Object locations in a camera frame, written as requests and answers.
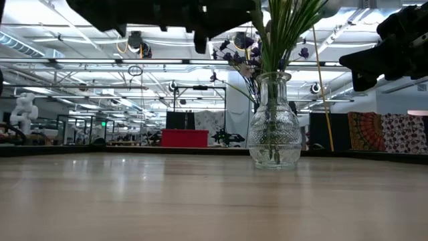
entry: white column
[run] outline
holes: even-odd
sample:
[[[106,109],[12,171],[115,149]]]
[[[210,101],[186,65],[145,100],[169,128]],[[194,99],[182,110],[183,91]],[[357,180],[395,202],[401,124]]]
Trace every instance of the white column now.
[[[229,84],[240,88],[248,93],[245,80],[238,72],[229,73]],[[247,147],[248,127],[253,118],[251,111],[252,102],[243,94],[227,86],[227,111],[226,111],[226,131],[229,134],[240,134],[245,138],[244,142],[236,143],[241,147]]]

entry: wooden table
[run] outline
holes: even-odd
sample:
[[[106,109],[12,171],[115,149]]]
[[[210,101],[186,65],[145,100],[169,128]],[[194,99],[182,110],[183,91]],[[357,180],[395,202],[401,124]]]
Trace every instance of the wooden table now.
[[[428,167],[90,153],[0,159],[1,240],[428,240]]]

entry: glass vase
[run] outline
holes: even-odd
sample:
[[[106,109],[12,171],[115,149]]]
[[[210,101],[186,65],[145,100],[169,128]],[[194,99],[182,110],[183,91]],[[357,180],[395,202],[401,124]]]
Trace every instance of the glass vase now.
[[[261,100],[249,128],[249,152],[260,169],[294,169],[302,150],[297,116],[287,102],[291,75],[270,72],[260,75]]]

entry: red box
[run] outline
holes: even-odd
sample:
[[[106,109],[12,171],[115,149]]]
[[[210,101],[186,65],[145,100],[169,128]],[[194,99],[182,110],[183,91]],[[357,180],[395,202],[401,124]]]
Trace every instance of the red box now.
[[[207,130],[162,130],[163,147],[208,147]]]

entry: patterned fabric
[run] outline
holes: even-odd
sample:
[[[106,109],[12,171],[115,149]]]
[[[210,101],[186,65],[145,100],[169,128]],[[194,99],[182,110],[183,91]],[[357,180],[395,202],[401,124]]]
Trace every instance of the patterned fabric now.
[[[348,113],[351,148],[354,151],[385,151],[381,115]]]
[[[224,128],[225,126],[225,113],[224,112],[211,112],[201,111],[195,112],[195,129],[208,130],[208,145],[212,145],[215,140],[211,138],[215,135],[216,131]]]
[[[428,154],[427,137],[421,116],[382,116],[385,149],[388,153]]]

